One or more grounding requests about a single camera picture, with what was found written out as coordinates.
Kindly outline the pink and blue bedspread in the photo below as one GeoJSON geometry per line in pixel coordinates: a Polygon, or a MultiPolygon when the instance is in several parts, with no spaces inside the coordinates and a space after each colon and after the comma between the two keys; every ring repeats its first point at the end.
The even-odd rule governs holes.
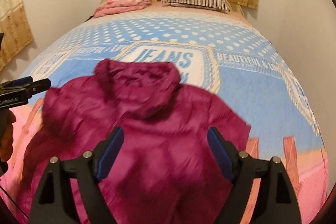
{"type": "Polygon", "coordinates": [[[215,93],[251,125],[251,156],[282,159],[303,223],[318,214],[329,176],[320,128],[293,72],[258,30],[232,15],[153,5],[80,24],[24,74],[62,86],[104,59],[171,62],[183,83],[215,93]]]}

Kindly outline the magenta puffer jacket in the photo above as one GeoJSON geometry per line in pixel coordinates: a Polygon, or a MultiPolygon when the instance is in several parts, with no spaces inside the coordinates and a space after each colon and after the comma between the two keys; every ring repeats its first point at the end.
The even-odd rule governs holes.
{"type": "Polygon", "coordinates": [[[92,76],[46,92],[43,125],[28,144],[17,203],[29,211],[50,161],[74,159],[116,126],[124,143],[100,183],[118,223],[213,223],[231,184],[210,151],[207,131],[244,150],[250,126],[219,97],[181,84],[171,63],[106,59],[92,76]]]}

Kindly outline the striped pillow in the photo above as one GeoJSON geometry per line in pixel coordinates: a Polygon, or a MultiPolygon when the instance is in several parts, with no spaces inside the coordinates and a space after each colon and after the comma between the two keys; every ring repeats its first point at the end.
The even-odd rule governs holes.
{"type": "Polygon", "coordinates": [[[172,6],[182,5],[186,7],[198,7],[208,10],[220,11],[229,14],[231,8],[225,0],[161,0],[162,3],[167,3],[172,6]]]}

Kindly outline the beige curtain on side wall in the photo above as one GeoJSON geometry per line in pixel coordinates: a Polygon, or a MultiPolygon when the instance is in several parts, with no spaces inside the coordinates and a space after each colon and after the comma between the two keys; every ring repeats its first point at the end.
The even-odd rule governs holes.
{"type": "Polygon", "coordinates": [[[34,38],[27,20],[23,0],[1,0],[1,60],[0,70],[20,53],[34,38]]]}

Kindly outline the folded pink blanket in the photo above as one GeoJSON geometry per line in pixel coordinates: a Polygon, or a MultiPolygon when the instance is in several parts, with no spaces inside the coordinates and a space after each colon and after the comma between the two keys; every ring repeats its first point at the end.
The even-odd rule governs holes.
{"type": "Polygon", "coordinates": [[[151,4],[152,0],[107,0],[94,11],[93,17],[99,18],[112,14],[142,10],[151,4]]]}

